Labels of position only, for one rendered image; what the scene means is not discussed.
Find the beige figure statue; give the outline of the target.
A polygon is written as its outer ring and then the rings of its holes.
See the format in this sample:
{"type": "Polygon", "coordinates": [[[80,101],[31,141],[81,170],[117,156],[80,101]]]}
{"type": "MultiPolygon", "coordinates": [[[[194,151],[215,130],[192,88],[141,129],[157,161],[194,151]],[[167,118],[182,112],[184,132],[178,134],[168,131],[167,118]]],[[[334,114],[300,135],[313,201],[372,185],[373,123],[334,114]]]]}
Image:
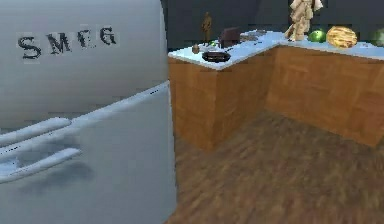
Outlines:
{"type": "Polygon", "coordinates": [[[290,4],[292,24],[284,36],[289,41],[302,41],[310,29],[310,21],[314,12],[323,7],[321,0],[293,0],[290,4]]]}

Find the dark brown toaster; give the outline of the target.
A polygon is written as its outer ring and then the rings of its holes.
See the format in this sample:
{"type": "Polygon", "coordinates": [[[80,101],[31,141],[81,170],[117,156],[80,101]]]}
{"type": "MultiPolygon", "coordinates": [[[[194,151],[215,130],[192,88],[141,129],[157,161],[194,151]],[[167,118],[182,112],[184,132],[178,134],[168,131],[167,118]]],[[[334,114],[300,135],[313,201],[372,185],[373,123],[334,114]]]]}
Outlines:
{"type": "Polygon", "coordinates": [[[240,43],[240,28],[225,28],[219,36],[219,44],[221,48],[227,48],[240,43]]]}

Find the black round pan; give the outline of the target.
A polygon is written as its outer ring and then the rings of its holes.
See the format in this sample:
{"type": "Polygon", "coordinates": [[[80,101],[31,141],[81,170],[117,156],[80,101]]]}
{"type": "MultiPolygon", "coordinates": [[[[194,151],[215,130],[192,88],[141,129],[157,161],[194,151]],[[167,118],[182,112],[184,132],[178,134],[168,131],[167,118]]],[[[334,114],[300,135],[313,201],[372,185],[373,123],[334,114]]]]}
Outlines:
{"type": "Polygon", "coordinates": [[[202,54],[202,58],[207,62],[214,62],[214,63],[220,63],[220,62],[227,62],[231,55],[227,52],[204,52],[202,54]]]}

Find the pale grey fridge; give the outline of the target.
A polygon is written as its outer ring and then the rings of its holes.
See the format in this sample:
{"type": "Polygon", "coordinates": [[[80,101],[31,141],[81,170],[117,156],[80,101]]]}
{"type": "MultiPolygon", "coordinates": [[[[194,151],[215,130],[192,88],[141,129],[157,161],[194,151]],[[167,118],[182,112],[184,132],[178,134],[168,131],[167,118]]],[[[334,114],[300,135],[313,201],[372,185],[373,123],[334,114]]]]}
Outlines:
{"type": "Polygon", "coordinates": [[[0,224],[164,224],[177,205],[161,0],[0,0],[0,169],[81,154],[0,184],[0,224]]]}

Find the wooden kitchen counter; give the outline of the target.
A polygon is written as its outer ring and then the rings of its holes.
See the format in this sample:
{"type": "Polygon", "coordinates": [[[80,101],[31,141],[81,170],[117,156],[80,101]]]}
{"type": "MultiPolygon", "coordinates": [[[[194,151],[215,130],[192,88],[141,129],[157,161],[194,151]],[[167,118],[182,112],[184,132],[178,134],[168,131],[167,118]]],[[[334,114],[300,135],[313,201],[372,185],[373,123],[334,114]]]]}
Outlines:
{"type": "Polygon", "coordinates": [[[168,55],[174,128],[212,150],[262,109],[375,146],[384,138],[384,48],[289,42],[268,31],[211,63],[190,48],[168,55]]]}

